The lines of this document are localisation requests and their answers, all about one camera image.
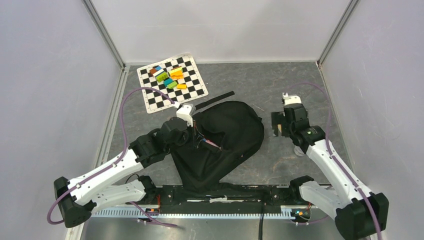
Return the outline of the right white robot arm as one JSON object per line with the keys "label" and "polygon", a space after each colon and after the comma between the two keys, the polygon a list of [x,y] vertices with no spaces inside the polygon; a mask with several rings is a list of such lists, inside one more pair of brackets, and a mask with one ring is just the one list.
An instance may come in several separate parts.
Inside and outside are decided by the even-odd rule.
{"label": "right white robot arm", "polygon": [[283,111],[271,113],[275,136],[290,138],[324,173],[333,190],[326,189],[309,176],[290,182],[289,199],[295,204],[311,203],[334,220],[345,240],[359,240],[376,235],[383,238],[389,200],[382,193],[373,193],[341,160],[320,126],[310,125],[303,104],[285,105]]}

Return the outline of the pink water bottle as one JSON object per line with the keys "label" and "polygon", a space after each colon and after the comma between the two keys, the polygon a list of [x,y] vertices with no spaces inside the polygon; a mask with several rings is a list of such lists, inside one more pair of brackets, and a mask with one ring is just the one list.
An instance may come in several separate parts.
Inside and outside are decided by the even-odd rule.
{"label": "pink water bottle", "polygon": [[211,146],[213,146],[213,147],[215,147],[215,148],[218,148],[218,149],[221,148],[220,146],[218,146],[217,144],[215,144],[214,142],[212,142],[212,141],[210,141],[208,139],[204,139],[204,142],[207,143],[207,144],[209,144],[209,145],[211,145]]}

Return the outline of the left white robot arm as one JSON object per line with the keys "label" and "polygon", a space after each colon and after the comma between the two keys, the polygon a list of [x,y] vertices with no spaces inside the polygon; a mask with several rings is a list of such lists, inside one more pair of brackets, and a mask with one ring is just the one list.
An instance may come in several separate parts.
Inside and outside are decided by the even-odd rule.
{"label": "left white robot arm", "polygon": [[171,148],[184,145],[189,140],[192,126],[192,120],[172,117],[161,128],[136,138],[114,160],[79,177],[57,178],[53,182],[53,206],[58,207],[62,220],[53,221],[53,211],[50,209],[47,221],[52,225],[64,224],[66,228],[73,228],[105,208],[140,200],[145,204],[153,203],[157,198],[157,190],[152,187],[150,177],[122,185],[115,183],[164,160]]}

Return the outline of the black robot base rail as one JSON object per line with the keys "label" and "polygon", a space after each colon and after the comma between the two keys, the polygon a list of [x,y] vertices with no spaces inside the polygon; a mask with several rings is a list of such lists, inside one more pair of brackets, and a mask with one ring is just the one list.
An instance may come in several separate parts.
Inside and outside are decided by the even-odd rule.
{"label": "black robot base rail", "polygon": [[157,205],[161,214],[277,214],[281,207],[308,207],[288,185],[237,185],[219,183],[204,191],[183,185],[147,190],[138,205]]}

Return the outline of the black student backpack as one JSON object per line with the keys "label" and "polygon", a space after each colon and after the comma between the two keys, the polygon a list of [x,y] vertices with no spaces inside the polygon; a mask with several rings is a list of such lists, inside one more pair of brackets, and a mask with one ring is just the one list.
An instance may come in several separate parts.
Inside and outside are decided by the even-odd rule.
{"label": "black student backpack", "polygon": [[[205,191],[252,157],[265,137],[262,118],[247,103],[225,99],[233,91],[199,103],[193,115],[191,136],[186,144],[171,150],[171,157],[190,190]],[[210,140],[220,148],[204,142]],[[260,213],[258,239],[263,238],[264,213]]]}

